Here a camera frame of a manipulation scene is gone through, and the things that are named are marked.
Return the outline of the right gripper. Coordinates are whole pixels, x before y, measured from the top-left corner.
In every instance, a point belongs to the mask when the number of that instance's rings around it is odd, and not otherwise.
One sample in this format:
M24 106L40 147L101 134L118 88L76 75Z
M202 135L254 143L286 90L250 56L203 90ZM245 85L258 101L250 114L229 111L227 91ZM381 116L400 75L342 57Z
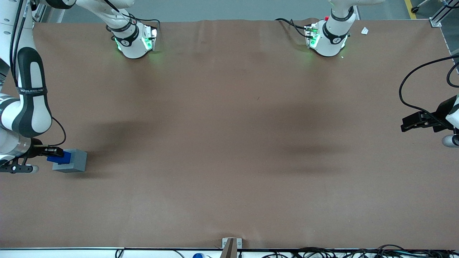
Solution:
M33 145L32 140L17 140L1 146L0 165L7 165L12 161L23 159L21 165L36 156L63 158L64 150L58 146Z

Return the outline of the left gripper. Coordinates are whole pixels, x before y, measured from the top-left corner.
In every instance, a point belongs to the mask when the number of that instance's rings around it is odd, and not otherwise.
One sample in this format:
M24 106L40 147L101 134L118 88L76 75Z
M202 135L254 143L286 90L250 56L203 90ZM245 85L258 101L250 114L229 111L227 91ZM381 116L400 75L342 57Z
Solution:
M407 132L412 129L430 128L433 127L435 133L443 130L455 130L459 128L459 100L458 96L453 96L446 101L440 103L433 115L444 125L426 114L423 111L418 111L402 119L401 131Z

